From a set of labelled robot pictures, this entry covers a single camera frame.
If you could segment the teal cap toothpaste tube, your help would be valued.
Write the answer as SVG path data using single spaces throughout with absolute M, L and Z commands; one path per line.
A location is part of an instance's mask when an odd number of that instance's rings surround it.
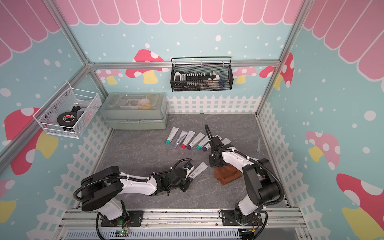
M 166 144 L 170 145 L 173 138 L 175 137 L 176 133 L 178 132 L 179 128 L 173 127 L 170 134 L 167 137 Z
M 198 144 L 197 150 L 201 150 L 208 142 L 209 142 L 209 136 L 205 136 L 202 141 Z

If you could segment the purple cap toothpaste tube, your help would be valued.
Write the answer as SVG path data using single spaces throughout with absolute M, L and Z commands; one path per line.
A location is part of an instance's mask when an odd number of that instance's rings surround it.
M 187 145 L 187 149 L 191 150 L 197 143 L 199 143 L 203 138 L 205 137 L 205 134 L 198 133 L 194 139 Z
M 204 152 L 208 151 L 209 149 L 211 148 L 211 144 L 210 144 L 210 141 L 208 141 L 208 143 L 202 148 L 202 150 Z

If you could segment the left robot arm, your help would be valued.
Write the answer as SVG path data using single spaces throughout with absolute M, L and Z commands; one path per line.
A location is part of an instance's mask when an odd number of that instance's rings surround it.
M 74 191 L 73 199 L 81 203 L 84 212 L 97 211 L 107 221 L 124 220 L 129 214 L 124 202 L 117 199 L 118 195 L 160 196 L 168 195 L 173 189 L 186 192 L 194 168 L 192 159 L 182 159 L 169 170 L 139 177 L 111 166 L 83 179 L 81 186 Z

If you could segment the silver foil toothpaste tube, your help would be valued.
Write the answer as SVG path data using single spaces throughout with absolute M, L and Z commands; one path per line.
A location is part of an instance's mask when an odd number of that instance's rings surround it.
M 186 138 L 186 136 L 188 135 L 188 132 L 186 131 L 182 131 L 179 135 L 179 137 L 177 138 L 176 140 L 176 143 L 174 145 L 175 148 L 178 148 L 182 145 L 184 139 Z

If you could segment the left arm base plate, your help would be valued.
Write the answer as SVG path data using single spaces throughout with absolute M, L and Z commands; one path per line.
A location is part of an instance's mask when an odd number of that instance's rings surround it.
M 102 218 L 102 227 L 140 227 L 143 221 L 144 211 L 126 211 L 116 220 Z

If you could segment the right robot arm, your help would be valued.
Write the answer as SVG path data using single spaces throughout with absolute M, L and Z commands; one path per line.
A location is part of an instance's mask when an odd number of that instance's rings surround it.
M 231 144 L 223 144 L 219 137 L 213 136 L 208 125 L 205 130 L 211 146 L 210 167 L 216 169 L 217 177 L 227 182 L 234 181 L 239 173 L 244 177 L 247 195 L 234 210 L 234 219 L 239 224 L 247 224 L 256 213 L 284 199 L 283 184 L 268 159 L 253 159 Z

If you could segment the brown microfiber cloth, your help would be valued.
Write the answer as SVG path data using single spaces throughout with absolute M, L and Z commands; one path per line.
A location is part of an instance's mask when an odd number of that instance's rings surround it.
M 228 164 L 227 166 L 214 168 L 215 178 L 224 186 L 241 178 L 242 172 L 236 169 L 234 166 Z

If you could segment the dark cap toothpaste tube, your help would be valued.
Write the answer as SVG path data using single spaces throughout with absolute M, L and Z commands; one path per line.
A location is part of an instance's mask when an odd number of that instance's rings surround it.
M 194 171 L 189 175 L 189 178 L 195 179 L 198 175 L 200 175 L 207 168 L 208 168 L 208 166 L 204 162 L 200 163 L 199 166 L 196 169 L 194 169 Z
M 223 143 L 224 145 L 227 145 L 227 144 L 230 144 L 230 143 L 231 143 L 231 140 L 229 140 L 228 138 L 224 138 L 224 139 L 222 140 L 222 143 Z

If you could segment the red cap toothpaste tube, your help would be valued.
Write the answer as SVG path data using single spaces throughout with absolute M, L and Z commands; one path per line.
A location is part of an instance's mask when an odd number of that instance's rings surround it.
M 191 139 L 193 138 L 194 135 L 195 135 L 195 132 L 193 132 L 193 131 L 189 131 L 188 132 L 186 138 L 183 141 L 182 149 L 185 149 L 187 147 L 187 145 L 190 143 L 190 141 L 191 141 Z

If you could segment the purple cap toothpaste tube top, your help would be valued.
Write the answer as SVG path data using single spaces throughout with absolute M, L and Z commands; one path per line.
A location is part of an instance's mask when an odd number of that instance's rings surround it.
M 191 150 L 197 143 L 199 143 L 203 138 L 205 137 L 205 134 L 198 133 L 194 139 L 187 145 L 187 149 Z

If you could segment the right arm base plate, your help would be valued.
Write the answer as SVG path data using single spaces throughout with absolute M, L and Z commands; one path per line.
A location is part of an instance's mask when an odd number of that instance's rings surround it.
M 223 226 L 251 226 L 261 227 L 263 220 L 259 213 L 252 212 L 249 215 L 243 215 L 238 209 L 220 210 L 219 218 L 222 220 Z

